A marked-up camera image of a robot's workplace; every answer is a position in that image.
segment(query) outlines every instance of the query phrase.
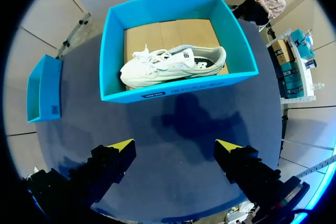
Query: white sneaker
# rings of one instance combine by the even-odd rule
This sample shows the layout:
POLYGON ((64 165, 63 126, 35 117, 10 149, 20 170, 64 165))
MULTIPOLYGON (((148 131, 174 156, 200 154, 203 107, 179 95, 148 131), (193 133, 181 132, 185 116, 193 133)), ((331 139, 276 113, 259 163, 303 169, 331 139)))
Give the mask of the white sneaker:
POLYGON ((223 47, 182 45, 171 50, 134 52, 133 59, 121 68, 120 79, 131 88, 143 88, 178 78, 217 74, 224 66, 223 47))

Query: black pants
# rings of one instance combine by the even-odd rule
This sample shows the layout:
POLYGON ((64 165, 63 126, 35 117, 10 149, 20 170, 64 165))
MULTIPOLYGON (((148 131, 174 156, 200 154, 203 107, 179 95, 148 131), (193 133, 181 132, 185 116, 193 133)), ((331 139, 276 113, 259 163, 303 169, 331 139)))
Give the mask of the black pants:
POLYGON ((236 18, 243 16, 244 20, 254 21, 258 26, 268 23, 268 14, 264 8, 254 0, 245 0, 233 11, 236 18))

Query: shoe box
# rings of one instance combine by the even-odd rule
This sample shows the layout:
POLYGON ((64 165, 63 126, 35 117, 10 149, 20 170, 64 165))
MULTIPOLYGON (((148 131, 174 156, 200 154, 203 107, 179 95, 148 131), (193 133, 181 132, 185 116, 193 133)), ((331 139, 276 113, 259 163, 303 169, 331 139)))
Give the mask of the shoe box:
POLYGON ((295 60, 287 41, 279 39, 272 44, 272 48, 280 65, 295 60))
MULTIPOLYGON (((218 47, 219 42, 209 19, 180 19, 151 23, 124 31, 124 63, 133 59, 135 51, 142 51, 147 45, 149 52, 171 49, 179 45, 218 47)), ((218 74, 228 74, 224 65, 218 74)))
POLYGON ((102 101, 130 103, 232 85, 258 74, 250 45, 223 0, 132 0, 111 7, 102 35, 99 85, 102 101), (215 76, 176 80, 130 90, 120 69, 134 51, 171 49, 182 44, 226 51, 215 76))

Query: dark blue table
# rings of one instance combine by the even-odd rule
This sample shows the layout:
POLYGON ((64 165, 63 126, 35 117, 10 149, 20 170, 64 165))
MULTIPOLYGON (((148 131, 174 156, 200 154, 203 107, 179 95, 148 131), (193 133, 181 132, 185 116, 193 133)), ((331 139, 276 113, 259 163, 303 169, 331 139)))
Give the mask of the dark blue table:
POLYGON ((173 222, 198 219, 245 200, 213 158, 217 138, 259 150, 276 168, 281 141, 280 96, 272 62, 257 28, 240 24, 260 74, 233 86, 117 104, 99 93, 97 36, 64 56, 62 118, 37 123, 47 166, 64 176, 90 151, 129 138, 137 157, 120 184, 92 208, 120 219, 173 222))

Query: person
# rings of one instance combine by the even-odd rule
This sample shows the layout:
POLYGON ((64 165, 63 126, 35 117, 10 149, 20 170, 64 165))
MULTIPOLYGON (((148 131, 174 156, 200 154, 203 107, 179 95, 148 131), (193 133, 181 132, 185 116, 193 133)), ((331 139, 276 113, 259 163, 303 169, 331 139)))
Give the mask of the person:
POLYGON ((238 19, 254 21, 257 25, 265 25, 276 18, 286 8, 285 0, 246 0, 233 11, 238 19))

